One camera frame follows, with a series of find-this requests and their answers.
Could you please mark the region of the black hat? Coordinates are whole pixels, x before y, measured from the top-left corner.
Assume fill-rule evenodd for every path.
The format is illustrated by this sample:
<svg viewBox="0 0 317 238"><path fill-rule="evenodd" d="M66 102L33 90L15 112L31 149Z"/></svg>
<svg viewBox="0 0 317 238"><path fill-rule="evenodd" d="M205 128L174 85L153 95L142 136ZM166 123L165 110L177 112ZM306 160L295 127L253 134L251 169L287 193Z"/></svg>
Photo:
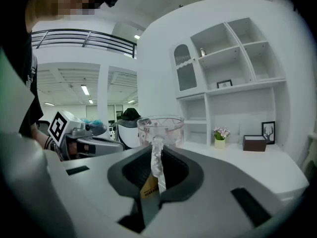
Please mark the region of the black hat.
<svg viewBox="0 0 317 238"><path fill-rule="evenodd" d="M127 108L122 116L121 119L122 120L128 120L128 121L134 121L134 120L138 120L141 116L139 115L139 113L137 112L137 110L135 108Z"/></svg>

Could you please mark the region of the clear glass cup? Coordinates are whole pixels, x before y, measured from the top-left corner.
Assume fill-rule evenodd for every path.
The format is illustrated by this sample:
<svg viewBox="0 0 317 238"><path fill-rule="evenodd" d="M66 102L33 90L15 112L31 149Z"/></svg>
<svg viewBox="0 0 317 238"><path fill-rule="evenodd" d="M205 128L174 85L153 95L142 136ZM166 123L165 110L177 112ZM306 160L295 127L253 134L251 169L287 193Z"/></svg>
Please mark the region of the clear glass cup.
<svg viewBox="0 0 317 238"><path fill-rule="evenodd" d="M160 193L166 191L162 164L164 146L181 148L184 145L184 118L161 115L141 118L137 121L139 140L142 146L151 146L151 172L158 180Z"/></svg>

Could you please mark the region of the white hutch shelf unit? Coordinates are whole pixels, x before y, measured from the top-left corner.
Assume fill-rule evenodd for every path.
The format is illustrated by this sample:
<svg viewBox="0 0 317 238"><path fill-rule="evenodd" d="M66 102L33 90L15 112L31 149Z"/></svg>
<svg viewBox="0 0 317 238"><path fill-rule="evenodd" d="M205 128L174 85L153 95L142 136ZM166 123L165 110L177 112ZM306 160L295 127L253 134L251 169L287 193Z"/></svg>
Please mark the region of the white hutch shelf unit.
<svg viewBox="0 0 317 238"><path fill-rule="evenodd" d="M176 98L185 119L185 140L211 146L215 127L230 131L228 143L241 143L244 135L262 135L262 122L276 122L274 94L286 79L260 28L247 17L187 38L198 53L206 91ZM229 79L231 87L217 88L218 82Z"/></svg>

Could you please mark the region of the white ribbed glass cabinet door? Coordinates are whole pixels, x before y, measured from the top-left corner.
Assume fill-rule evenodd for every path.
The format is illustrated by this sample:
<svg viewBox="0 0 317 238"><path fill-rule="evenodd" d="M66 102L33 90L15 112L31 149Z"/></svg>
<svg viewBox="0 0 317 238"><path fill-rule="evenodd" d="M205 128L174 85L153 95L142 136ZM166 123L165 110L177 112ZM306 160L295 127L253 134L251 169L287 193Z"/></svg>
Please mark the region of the white ribbed glass cabinet door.
<svg viewBox="0 0 317 238"><path fill-rule="evenodd" d="M187 38L173 45L169 55L176 98L205 93L206 84L198 61L198 53L191 39Z"/></svg>

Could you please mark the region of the person's left forearm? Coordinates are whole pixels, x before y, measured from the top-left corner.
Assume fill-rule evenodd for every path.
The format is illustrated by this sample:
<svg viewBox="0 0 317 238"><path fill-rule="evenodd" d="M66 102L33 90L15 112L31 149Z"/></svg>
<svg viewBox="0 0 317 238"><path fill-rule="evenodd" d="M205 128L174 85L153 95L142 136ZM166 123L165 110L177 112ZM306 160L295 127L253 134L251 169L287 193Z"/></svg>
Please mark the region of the person's left forearm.
<svg viewBox="0 0 317 238"><path fill-rule="evenodd" d="M31 135L34 140L36 140L43 149L50 149L53 139L51 136L47 136L40 130L38 130L37 125L34 123L31 125Z"/></svg>

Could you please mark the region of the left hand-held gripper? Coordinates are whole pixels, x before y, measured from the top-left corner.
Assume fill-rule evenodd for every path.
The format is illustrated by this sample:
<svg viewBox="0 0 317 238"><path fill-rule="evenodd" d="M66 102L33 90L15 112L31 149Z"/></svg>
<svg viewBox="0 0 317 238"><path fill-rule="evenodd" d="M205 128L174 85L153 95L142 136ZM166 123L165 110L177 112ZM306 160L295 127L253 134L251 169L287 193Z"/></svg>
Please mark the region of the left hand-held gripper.
<svg viewBox="0 0 317 238"><path fill-rule="evenodd" d="M77 141L77 152L82 156L98 157L125 150L124 144L100 137L90 137L90 125L64 110L55 113L48 128L61 160L70 160L68 140Z"/></svg>

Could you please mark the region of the black balcony railing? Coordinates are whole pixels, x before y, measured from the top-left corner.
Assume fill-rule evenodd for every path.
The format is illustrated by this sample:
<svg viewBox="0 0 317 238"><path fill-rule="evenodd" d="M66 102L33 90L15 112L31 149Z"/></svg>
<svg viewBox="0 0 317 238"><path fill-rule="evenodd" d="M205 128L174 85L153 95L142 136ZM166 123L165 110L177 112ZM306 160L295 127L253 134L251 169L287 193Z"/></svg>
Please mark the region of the black balcony railing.
<svg viewBox="0 0 317 238"><path fill-rule="evenodd" d="M82 47L137 58L136 43L112 34L86 29L59 28L35 31L32 33L32 47Z"/></svg>

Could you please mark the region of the dark brown box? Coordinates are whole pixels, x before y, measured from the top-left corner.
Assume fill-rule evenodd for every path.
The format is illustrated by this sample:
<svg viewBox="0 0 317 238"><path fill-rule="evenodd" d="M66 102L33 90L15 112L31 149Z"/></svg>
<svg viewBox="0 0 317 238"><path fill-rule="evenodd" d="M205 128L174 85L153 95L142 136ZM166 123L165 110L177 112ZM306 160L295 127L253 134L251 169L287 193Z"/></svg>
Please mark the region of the dark brown box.
<svg viewBox="0 0 317 238"><path fill-rule="evenodd" d="M266 139L262 135L244 135L243 150L264 152L266 150Z"/></svg>

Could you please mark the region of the black deer picture frame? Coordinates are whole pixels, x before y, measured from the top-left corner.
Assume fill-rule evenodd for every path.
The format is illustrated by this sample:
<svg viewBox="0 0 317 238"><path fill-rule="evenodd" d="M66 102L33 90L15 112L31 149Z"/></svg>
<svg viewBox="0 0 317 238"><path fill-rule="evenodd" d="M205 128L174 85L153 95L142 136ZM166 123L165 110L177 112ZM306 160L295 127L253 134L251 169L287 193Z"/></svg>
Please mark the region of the black deer picture frame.
<svg viewBox="0 0 317 238"><path fill-rule="evenodd" d="M262 122L262 136L267 145L275 144L275 121Z"/></svg>

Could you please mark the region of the small black picture frame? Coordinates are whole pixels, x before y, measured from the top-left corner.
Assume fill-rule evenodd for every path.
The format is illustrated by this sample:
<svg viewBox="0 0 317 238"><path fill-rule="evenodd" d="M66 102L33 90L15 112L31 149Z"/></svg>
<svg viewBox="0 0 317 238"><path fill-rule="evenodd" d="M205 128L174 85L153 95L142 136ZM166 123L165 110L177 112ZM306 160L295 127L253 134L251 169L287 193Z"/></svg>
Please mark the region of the small black picture frame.
<svg viewBox="0 0 317 238"><path fill-rule="evenodd" d="M229 79L229 80L224 80L224 81L218 82L217 88L221 89L221 88L231 87L232 85L233 85L232 81L231 81L231 79Z"/></svg>

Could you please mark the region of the person's left hand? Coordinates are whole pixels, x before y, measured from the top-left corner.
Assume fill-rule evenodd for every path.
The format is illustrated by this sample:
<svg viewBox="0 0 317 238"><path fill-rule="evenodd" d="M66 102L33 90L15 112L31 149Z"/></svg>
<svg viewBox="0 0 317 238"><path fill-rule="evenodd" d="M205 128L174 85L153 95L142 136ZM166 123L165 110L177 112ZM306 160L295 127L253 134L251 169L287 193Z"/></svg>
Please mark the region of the person's left hand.
<svg viewBox="0 0 317 238"><path fill-rule="evenodd" d="M77 143L76 142L70 142L68 143L68 154L69 158L71 160L76 159L77 156Z"/></svg>

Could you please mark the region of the white robot with black trim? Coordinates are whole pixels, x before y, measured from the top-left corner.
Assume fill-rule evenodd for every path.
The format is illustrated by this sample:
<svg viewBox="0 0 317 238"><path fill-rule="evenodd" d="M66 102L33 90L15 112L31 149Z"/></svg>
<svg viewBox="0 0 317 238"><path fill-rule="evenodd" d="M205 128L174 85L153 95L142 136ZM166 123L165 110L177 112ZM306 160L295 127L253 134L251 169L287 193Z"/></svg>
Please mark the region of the white robot with black trim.
<svg viewBox="0 0 317 238"><path fill-rule="evenodd" d="M119 142L124 145L125 150L140 146L137 120L123 120L116 122L116 135Z"/></svg>

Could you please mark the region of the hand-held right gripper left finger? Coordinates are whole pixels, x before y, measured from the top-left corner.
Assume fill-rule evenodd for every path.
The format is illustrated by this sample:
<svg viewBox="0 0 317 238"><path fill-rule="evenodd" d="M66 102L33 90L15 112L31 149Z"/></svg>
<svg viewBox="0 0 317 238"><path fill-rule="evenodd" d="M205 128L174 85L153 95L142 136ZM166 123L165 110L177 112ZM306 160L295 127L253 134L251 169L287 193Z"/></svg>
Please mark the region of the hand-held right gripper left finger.
<svg viewBox="0 0 317 238"><path fill-rule="evenodd" d="M52 183L72 220L76 238L142 238L118 223L131 213L134 200L119 195L107 178L113 164L135 157L141 150L65 162L46 151Z"/></svg>

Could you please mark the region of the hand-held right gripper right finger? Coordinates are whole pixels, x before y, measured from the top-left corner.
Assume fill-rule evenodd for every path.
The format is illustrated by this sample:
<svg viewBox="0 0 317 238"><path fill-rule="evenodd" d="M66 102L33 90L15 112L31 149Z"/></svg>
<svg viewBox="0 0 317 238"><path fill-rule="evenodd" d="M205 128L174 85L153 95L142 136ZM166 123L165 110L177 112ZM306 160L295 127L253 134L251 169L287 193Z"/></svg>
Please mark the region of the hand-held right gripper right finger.
<svg viewBox="0 0 317 238"><path fill-rule="evenodd" d="M282 208L273 192L233 164L185 149L176 151L201 166L204 181L188 200L163 204L146 227L147 237L232 238L253 229L231 193L239 187L245 188L270 215Z"/></svg>

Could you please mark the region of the pink flowers in cream pot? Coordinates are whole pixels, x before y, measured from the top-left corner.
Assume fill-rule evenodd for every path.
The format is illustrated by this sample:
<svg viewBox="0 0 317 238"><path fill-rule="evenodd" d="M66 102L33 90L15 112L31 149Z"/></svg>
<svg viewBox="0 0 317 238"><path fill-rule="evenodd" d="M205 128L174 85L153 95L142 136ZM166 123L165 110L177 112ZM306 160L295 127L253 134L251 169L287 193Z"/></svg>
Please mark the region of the pink flowers in cream pot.
<svg viewBox="0 0 317 238"><path fill-rule="evenodd" d="M225 148L225 140L230 135L230 131L226 128L215 127L213 130L214 146L217 149Z"/></svg>

